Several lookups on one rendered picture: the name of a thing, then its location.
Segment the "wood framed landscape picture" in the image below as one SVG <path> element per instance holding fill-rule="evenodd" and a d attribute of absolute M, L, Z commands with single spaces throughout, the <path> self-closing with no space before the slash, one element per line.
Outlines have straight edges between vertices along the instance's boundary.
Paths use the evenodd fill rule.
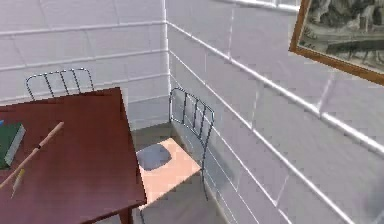
<path fill-rule="evenodd" d="M 384 86 L 384 0 L 302 0 L 289 51 Z"/>

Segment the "yellow pencil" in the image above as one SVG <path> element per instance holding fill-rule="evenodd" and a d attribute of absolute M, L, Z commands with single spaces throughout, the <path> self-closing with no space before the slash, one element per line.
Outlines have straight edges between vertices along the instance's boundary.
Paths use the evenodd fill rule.
<path fill-rule="evenodd" d="M 14 195 L 15 195 L 17 189 L 19 188 L 19 186 L 20 186 L 20 184 L 21 184 L 21 182 L 22 182 L 22 178 L 23 178 L 24 174 L 25 174 L 25 169 L 22 168 L 22 169 L 20 170 L 20 172 L 18 173 L 18 175 L 17 175 L 17 177 L 16 177 L 16 179 L 15 179 L 15 182 L 14 182 L 14 184 L 13 184 L 13 187 L 12 187 L 12 194 L 11 194 L 11 199 L 14 197 Z"/>

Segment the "tan wooden baseball bat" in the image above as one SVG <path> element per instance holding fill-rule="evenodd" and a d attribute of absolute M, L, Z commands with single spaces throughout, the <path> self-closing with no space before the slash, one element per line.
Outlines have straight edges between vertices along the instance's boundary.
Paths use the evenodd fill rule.
<path fill-rule="evenodd" d="M 46 145 L 64 126 L 64 122 L 59 122 L 47 136 L 32 150 L 32 152 L 19 164 L 19 166 L 0 184 L 0 189 L 5 187 L 18 173 L 26 166 L 26 164 L 37 154 L 44 145 Z"/>

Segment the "dark red wooden table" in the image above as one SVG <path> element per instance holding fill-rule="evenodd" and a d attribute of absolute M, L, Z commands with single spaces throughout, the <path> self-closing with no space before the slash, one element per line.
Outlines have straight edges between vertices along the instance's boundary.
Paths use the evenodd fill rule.
<path fill-rule="evenodd" d="M 146 196 L 120 89 L 0 106 L 0 119 L 26 129 L 13 167 L 63 124 L 26 163 L 19 188 L 0 189 L 0 224 L 93 224 L 113 215 L 133 224 Z"/>

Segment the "green book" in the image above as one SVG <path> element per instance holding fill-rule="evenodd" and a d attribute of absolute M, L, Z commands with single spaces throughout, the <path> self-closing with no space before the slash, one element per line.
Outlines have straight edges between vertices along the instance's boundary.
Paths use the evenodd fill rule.
<path fill-rule="evenodd" d="M 0 170 L 10 168 L 25 132 L 21 123 L 0 126 Z"/>

